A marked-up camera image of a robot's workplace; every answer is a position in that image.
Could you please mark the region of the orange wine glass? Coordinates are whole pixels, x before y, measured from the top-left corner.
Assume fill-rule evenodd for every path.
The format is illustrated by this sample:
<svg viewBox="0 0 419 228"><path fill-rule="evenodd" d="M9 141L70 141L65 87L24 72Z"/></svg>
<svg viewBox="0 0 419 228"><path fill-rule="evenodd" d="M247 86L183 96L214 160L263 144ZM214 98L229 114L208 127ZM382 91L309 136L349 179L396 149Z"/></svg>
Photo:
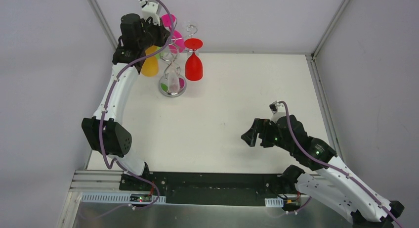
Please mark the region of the orange wine glass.
<svg viewBox="0 0 419 228"><path fill-rule="evenodd" d="M156 52L159 48L157 46L151 46L145 50L146 55L151 55ZM158 59L155 56L147 58L141 68L141 73L146 77L153 77L159 72Z"/></svg>

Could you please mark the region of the clear wine glass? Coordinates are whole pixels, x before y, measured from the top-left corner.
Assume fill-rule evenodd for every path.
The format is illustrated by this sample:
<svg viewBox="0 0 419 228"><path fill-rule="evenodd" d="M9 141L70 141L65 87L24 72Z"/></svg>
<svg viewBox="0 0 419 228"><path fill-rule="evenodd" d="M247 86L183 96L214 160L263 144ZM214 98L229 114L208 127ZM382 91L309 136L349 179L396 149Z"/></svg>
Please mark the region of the clear wine glass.
<svg viewBox="0 0 419 228"><path fill-rule="evenodd" d="M185 35L183 36L184 41L188 39L196 39L194 35L198 32L198 24L194 21L187 21L183 23L183 28L185 29Z"/></svg>
<svg viewBox="0 0 419 228"><path fill-rule="evenodd" d="M174 94L180 91L180 81L177 68L171 64L168 68L168 93Z"/></svg>

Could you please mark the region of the chrome wine glass rack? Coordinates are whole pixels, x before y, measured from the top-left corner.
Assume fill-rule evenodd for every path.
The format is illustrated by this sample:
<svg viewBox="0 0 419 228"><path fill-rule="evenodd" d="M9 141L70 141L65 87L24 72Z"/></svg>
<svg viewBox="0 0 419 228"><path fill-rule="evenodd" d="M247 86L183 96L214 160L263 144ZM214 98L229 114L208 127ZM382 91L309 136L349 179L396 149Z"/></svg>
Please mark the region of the chrome wine glass rack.
<svg viewBox="0 0 419 228"><path fill-rule="evenodd" d="M186 91L186 79L181 74L178 58L182 52L192 53L184 42L198 32L198 25L194 21L188 21L183 24L183 28L185 34L175 30L170 44L159 53L160 60L167 65L159 80L159 90L167 97L178 97Z"/></svg>

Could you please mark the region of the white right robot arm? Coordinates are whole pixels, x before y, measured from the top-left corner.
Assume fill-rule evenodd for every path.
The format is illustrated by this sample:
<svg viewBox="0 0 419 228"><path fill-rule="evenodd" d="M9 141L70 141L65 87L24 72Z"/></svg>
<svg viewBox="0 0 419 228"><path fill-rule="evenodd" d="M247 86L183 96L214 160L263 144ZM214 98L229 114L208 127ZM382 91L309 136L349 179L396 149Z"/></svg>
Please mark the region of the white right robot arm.
<svg viewBox="0 0 419 228"><path fill-rule="evenodd" d="M401 202L378 195L357 177L325 141L309 136L294 115L256 118L241 139L250 147L279 147L298 163L325 178L332 187L290 165L280 175L286 193L304 193L347 219L354 228L392 228L404 211Z"/></svg>

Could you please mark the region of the pink wine glass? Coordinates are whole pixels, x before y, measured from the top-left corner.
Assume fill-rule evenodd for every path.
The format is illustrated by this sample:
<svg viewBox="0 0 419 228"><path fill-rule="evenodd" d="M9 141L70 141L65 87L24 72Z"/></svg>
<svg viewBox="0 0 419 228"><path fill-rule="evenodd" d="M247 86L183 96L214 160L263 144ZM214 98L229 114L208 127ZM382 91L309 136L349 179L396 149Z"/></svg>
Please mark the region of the pink wine glass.
<svg viewBox="0 0 419 228"><path fill-rule="evenodd" d="M169 15L165 14L161 17L161 19L163 26L171 31L172 27ZM171 42L172 44L168 46L171 53L181 53L185 50L184 39L177 30L174 30Z"/></svg>

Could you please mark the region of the red wine glass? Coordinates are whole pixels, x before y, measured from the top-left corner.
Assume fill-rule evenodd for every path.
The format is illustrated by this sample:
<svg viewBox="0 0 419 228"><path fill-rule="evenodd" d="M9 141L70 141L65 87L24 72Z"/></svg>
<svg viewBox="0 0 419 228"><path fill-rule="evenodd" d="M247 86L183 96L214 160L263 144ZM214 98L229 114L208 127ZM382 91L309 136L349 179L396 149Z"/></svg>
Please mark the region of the red wine glass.
<svg viewBox="0 0 419 228"><path fill-rule="evenodd" d="M203 46L203 42L197 38L187 39L185 47L192 50L192 54L185 62L185 77L190 81L199 81L203 77L203 64L196 51Z"/></svg>

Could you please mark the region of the clear wine glass lower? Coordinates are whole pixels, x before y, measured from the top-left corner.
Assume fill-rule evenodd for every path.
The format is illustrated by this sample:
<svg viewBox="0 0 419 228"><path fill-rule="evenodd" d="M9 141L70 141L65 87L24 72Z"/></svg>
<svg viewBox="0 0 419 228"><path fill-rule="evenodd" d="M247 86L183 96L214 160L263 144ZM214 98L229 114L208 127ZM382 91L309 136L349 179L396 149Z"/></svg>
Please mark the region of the clear wine glass lower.
<svg viewBox="0 0 419 228"><path fill-rule="evenodd" d="M180 91L180 81L177 68L171 64L168 68L168 93L174 94Z"/></svg>

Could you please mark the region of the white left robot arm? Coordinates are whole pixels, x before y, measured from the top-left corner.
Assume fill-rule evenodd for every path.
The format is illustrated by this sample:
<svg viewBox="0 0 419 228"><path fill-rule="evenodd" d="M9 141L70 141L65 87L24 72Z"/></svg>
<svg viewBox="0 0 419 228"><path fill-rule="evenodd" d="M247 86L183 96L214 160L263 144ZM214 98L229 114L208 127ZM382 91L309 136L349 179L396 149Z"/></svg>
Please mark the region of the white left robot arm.
<svg viewBox="0 0 419 228"><path fill-rule="evenodd" d="M170 32L161 24L160 17L140 17L135 13L121 18L120 29L110 81L93 116L83 118L82 130L91 149L102 155L105 165L111 168L117 162L134 174L131 183L143 191L150 186L151 178L144 173L146 162L133 154L132 136L122 126L123 113L144 61L153 56L146 50L152 46L166 47Z"/></svg>

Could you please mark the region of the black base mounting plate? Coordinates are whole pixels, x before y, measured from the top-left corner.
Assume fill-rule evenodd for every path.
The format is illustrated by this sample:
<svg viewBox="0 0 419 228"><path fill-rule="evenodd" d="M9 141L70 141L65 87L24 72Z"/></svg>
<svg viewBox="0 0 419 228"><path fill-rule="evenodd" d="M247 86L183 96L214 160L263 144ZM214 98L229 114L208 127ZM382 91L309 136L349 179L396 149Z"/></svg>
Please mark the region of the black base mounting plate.
<svg viewBox="0 0 419 228"><path fill-rule="evenodd" d="M297 194L294 185L281 174L226 174L147 172L145 182L122 174L122 191L151 191L153 182L169 204L264 206L267 198L291 198Z"/></svg>

